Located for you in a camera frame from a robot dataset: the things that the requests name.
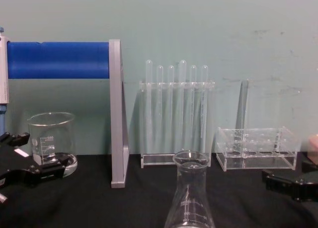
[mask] teal wall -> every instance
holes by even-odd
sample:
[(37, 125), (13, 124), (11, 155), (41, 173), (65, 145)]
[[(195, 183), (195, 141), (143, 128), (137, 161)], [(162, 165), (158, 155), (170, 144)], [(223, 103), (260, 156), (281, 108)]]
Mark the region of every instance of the teal wall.
[[(0, 25), (12, 41), (121, 39), (127, 119), (138, 153), (131, 121), (147, 59), (165, 67), (182, 59), (209, 66), (218, 87), (214, 127), (233, 127), (238, 80), (248, 78), (279, 83), (278, 126), (304, 140), (317, 133), (317, 12), (317, 0), (0, 0)], [(11, 132), (26, 130), (31, 114), (70, 111), (79, 153), (108, 152), (108, 80), (12, 80), (10, 99)], [(257, 108), (257, 100), (259, 116), (272, 118), (277, 110)]]

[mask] erlenmeyer flask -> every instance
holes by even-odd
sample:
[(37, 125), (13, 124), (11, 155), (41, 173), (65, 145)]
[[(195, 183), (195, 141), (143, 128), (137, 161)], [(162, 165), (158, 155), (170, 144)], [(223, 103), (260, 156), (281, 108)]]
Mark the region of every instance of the erlenmeyer flask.
[(203, 153), (181, 151), (177, 165), (177, 190), (164, 228), (215, 228), (205, 191), (209, 159)]

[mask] blue cylinder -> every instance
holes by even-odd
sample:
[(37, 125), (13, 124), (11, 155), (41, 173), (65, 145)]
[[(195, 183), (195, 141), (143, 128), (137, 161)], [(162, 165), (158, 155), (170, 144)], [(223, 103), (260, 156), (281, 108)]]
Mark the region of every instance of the blue cylinder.
[(9, 79), (109, 78), (108, 42), (8, 42)]

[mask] glass beaker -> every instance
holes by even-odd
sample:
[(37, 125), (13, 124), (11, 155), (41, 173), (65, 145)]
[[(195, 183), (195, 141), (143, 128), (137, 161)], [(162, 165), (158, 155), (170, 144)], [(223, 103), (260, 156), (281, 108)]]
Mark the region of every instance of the glass beaker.
[(34, 161), (42, 165), (56, 162), (61, 156), (69, 156), (64, 177), (71, 175), (78, 166), (74, 118), (73, 114), (66, 112), (48, 112), (34, 115), (27, 120)]
[(215, 228), (205, 191), (209, 158), (203, 153), (181, 151), (177, 165), (177, 189), (164, 228)]

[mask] black table surface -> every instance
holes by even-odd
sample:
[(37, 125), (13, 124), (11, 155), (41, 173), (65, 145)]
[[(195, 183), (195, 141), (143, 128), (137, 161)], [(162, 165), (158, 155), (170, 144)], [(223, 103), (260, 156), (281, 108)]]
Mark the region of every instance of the black table surface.
[[(295, 175), (299, 172), (285, 170)], [(111, 189), (111, 157), (80, 155), (74, 174), (35, 188), (0, 190), (0, 228), (162, 228), (176, 189), (176, 166), (140, 167), (131, 155), (126, 187)], [(267, 191), (261, 170), (223, 172), (213, 156), (206, 191), (217, 228), (316, 228), (318, 203)]]

